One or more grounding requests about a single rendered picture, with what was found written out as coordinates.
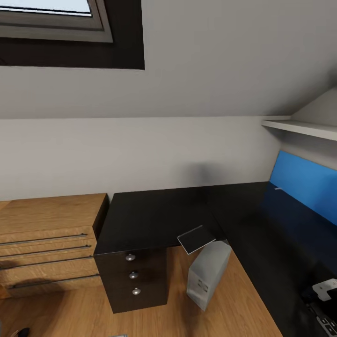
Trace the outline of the keyboard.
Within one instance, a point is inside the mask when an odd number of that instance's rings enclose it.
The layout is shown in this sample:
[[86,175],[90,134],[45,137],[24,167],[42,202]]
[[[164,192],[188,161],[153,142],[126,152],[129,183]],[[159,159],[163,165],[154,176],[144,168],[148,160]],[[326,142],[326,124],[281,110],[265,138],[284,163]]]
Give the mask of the keyboard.
[[337,324],[333,322],[330,318],[320,320],[318,317],[317,321],[321,324],[323,329],[327,332],[329,337],[337,337]]

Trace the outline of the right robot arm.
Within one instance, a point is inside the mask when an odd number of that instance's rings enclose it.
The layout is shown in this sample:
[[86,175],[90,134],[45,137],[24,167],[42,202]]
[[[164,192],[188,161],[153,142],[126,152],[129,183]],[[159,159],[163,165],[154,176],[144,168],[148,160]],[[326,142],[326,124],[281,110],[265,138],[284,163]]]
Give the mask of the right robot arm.
[[315,312],[320,320],[330,318],[337,324],[337,292],[331,291],[337,288],[337,279],[329,279],[312,286],[318,294],[318,298],[306,300],[301,296],[310,313]]

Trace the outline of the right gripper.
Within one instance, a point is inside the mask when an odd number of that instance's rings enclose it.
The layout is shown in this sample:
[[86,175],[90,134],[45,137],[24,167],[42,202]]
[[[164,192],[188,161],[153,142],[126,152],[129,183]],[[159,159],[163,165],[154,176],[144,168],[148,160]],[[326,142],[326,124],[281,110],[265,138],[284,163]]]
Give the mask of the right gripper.
[[310,313],[315,312],[320,320],[330,318],[333,322],[335,322],[331,313],[334,308],[337,308],[337,292],[329,290],[327,293],[331,297],[331,300],[325,302],[319,298],[308,301],[304,299],[303,296],[301,296],[301,298]]

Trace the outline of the swivel chair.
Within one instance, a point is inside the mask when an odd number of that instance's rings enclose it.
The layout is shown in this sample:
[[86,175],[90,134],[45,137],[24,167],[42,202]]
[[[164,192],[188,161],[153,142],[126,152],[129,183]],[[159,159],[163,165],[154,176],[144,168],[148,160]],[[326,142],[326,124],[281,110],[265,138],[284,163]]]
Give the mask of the swivel chair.
[[[1,330],[2,330],[2,323],[0,321],[0,335],[1,335]],[[16,330],[10,337],[27,337],[28,333],[29,333],[29,329],[24,328],[21,331]]]

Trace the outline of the mouse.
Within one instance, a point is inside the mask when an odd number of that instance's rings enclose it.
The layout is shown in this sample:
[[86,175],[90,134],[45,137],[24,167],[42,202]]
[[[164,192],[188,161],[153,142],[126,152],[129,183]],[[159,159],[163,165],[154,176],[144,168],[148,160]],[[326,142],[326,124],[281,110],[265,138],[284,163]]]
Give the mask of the mouse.
[[305,288],[301,294],[307,301],[318,298],[318,294],[313,290],[312,286]]

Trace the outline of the notebook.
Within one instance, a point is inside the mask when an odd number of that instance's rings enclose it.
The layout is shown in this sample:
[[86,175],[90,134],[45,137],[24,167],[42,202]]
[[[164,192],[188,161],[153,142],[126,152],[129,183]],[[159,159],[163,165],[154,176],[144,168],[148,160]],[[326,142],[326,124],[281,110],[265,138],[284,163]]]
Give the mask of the notebook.
[[201,225],[179,236],[178,240],[189,255],[210,242],[213,242],[215,238],[203,225]]

